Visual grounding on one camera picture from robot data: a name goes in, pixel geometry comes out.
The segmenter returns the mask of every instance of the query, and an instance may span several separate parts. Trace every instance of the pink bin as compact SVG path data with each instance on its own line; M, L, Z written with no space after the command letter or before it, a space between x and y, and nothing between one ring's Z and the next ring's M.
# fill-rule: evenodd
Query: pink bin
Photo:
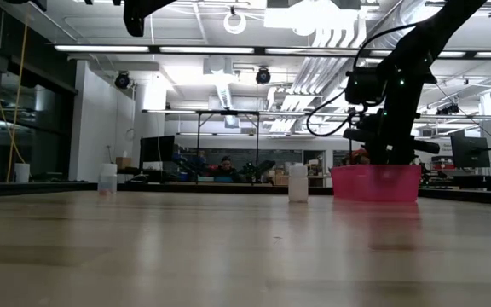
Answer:
M334 197L343 200L414 202L422 175L416 165L352 165L331 171Z

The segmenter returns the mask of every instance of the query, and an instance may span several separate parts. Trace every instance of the white plastic bottle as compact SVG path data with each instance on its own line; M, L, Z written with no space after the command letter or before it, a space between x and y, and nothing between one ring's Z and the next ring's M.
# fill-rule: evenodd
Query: white plastic bottle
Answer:
M303 165L289 168L289 202L308 202L308 169Z
M98 177L98 193L100 195L117 193L117 165L100 165L100 176Z

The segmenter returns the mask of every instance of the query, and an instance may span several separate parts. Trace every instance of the security camera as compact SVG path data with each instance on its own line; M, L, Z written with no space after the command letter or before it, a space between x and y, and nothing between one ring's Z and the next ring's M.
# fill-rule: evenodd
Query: security camera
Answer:
M127 90L132 86L132 81L128 76L129 72L118 72L118 76L115 78L115 86L121 90Z
M270 82L270 72L267 67L259 68L259 72L257 73L257 77L255 78L257 84L267 84Z

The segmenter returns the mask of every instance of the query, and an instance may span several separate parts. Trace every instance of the computer monitor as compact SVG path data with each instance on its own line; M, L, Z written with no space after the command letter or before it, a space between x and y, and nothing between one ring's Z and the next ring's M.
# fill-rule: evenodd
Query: computer monitor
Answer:
M490 167L485 137L452 136L453 163L457 168Z
M140 169L144 162L171 162L175 136L144 137L141 140Z

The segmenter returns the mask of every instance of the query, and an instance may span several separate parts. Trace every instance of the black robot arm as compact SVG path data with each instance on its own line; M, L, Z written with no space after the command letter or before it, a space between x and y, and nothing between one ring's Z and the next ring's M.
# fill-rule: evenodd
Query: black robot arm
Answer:
M377 67L349 72L346 100L369 107L384 102L377 114L362 117L344 137L364 142L374 164L408 165L414 150L438 154L435 143L415 141L410 133L424 84L436 83L430 66L452 35L487 0L447 0L428 20L419 22Z

